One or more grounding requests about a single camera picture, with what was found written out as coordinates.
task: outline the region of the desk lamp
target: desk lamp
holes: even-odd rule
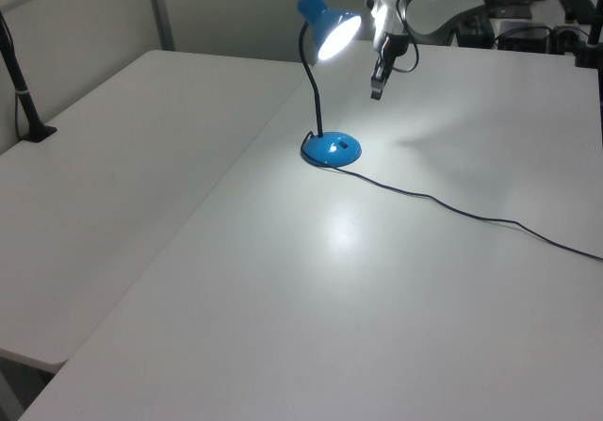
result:
[[[42,123],[38,116],[34,101],[31,99],[31,94],[29,94],[29,88],[25,83],[21,68],[19,68],[14,43],[12,42],[12,37],[10,36],[8,25],[2,16],[2,12],[0,12],[0,53],[2,53],[2,58],[7,65],[8,73],[15,87],[15,95],[21,101],[23,111],[29,122],[29,134],[23,137],[23,140],[39,143],[54,134],[57,129],[56,127],[47,126]]]
[[[318,134],[312,136],[301,147],[303,158],[317,167],[343,167],[360,157],[362,149],[355,138],[341,132],[322,132],[320,95],[317,83],[303,51],[303,38],[308,26],[312,26],[318,59],[326,60],[346,47],[360,28],[361,19],[357,14],[329,9],[323,0],[299,0],[298,11],[305,22],[300,32],[300,58],[314,89],[314,104],[317,112]]]

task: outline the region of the table surface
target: table surface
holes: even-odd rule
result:
[[[603,251],[596,72],[370,43],[316,77],[349,166]],[[303,162],[301,84],[25,413],[42,419],[603,417],[603,266]]]
[[[150,52],[0,157],[0,356],[57,370],[305,77]]]

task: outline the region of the black pole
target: black pole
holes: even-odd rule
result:
[[[308,29],[308,22],[303,23],[303,27],[300,32],[300,58],[301,63],[303,64],[303,68],[305,69],[305,73],[308,74],[308,78],[310,79],[310,83],[312,84],[312,88],[314,89],[314,106],[317,111],[317,128],[318,128],[318,136],[322,137],[322,115],[320,113],[320,94],[318,94],[317,82],[314,80],[314,76],[312,72],[310,72],[310,67],[308,66],[308,62],[305,59],[305,53],[303,51],[303,37],[305,35],[305,31]]]
[[[31,99],[29,88],[25,83],[23,73],[19,67],[12,37],[8,31],[4,16],[2,16],[2,12],[0,12],[0,52],[7,65],[8,73],[12,79],[12,85],[15,87],[15,94],[19,97],[21,105],[23,106],[23,111],[29,122],[29,134],[23,137],[23,140],[39,143],[54,134],[57,129],[56,127],[46,126],[41,122],[40,117],[38,116],[38,111],[34,106],[34,101]]]

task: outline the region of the floor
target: floor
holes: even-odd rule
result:
[[[17,421],[53,377],[0,358],[0,421]]]

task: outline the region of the lamp shade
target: lamp shade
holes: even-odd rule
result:
[[[298,11],[312,26],[318,58],[326,60],[348,45],[360,28],[357,14],[342,9],[329,9],[323,0],[299,0]]]

